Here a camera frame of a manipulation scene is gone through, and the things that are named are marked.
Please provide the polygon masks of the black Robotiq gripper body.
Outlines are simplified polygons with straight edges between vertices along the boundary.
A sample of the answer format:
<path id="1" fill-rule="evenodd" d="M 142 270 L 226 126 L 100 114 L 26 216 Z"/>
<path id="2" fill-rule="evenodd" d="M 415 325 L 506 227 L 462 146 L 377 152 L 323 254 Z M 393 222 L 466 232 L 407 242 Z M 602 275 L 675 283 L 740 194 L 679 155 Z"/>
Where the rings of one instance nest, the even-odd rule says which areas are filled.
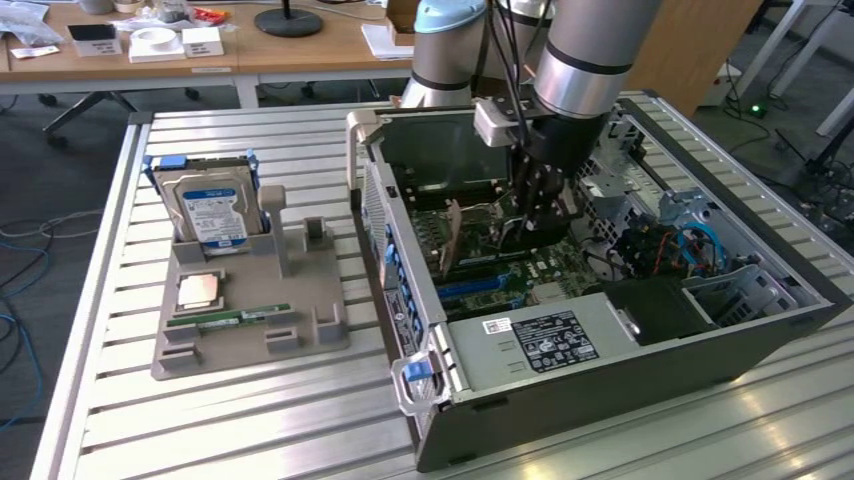
<path id="1" fill-rule="evenodd" d="M 561 115 L 535 118 L 525 151 L 541 164 L 575 173 L 589 160 L 609 114 L 579 119 Z"/>

